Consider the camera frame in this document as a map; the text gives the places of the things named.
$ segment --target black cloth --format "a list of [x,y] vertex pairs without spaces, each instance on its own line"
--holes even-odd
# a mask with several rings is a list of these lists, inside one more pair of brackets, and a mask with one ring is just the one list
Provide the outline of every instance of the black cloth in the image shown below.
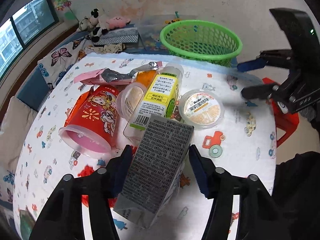
[[272,198],[292,240],[320,239],[320,154],[296,154],[277,165]]

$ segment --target red fluffy object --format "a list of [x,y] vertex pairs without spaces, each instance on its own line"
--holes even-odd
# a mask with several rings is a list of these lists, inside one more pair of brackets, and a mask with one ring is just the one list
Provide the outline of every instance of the red fluffy object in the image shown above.
[[[92,173],[94,173],[93,167],[91,167],[89,165],[86,165],[84,167],[84,169],[80,173],[78,173],[78,176],[79,177],[89,176]],[[109,198],[108,199],[109,207],[113,208],[115,206],[116,201],[117,201],[117,198]],[[89,197],[88,197],[88,195],[82,195],[81,202],[86,207],[89,207]]]

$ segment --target round plastic tub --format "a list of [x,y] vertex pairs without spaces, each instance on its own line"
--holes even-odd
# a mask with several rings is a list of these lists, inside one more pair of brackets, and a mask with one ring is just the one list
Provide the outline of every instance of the round plastic tub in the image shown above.
[[211,91],[194,89],[181,97],[179,113],[186,124],[201,130],[220,123],[223,119],[224,107],[220,99]]

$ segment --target stuffed toy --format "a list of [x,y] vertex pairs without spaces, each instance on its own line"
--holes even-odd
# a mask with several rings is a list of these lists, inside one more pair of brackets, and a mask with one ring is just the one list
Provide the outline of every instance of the stuffed toy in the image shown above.
[[99,10],[93,9],[89,19],[89,27],[93,30],[99,22]]
[[122,17],[122,16],[116,16],[112,19],[106,20],[106,22],[109,24],[110,30],[113,30],[114,28],[123,28],[127,25],[127,23],[130,22],[130,19]]
[[107,29],[102,29],[99,24],[97,24],[96,28],[90,32],[91,41],[98,42],[100,40],[100,36],[108,33]]
[[92,31],[91,40],[92,42],[98,42],[101,35],[107,34],[110,31],[109,24],[107,23],[107,15],[99,15],[98,24],[96,28]]
[[82,21],[79,22],[79,27],[77,28],[77,32],[83,32],[83,31],[93,31],[94,28],[89,27],[89,19],[87,17],[84,17]]

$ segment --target green plastic basket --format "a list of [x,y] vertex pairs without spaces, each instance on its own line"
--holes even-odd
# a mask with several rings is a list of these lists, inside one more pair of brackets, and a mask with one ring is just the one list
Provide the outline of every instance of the green plastic basket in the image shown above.
[[213,23],[185,20],[171,23],[160,33],[169,53],[187,59],[230,66],[242,50],[242,42],[231,30]]

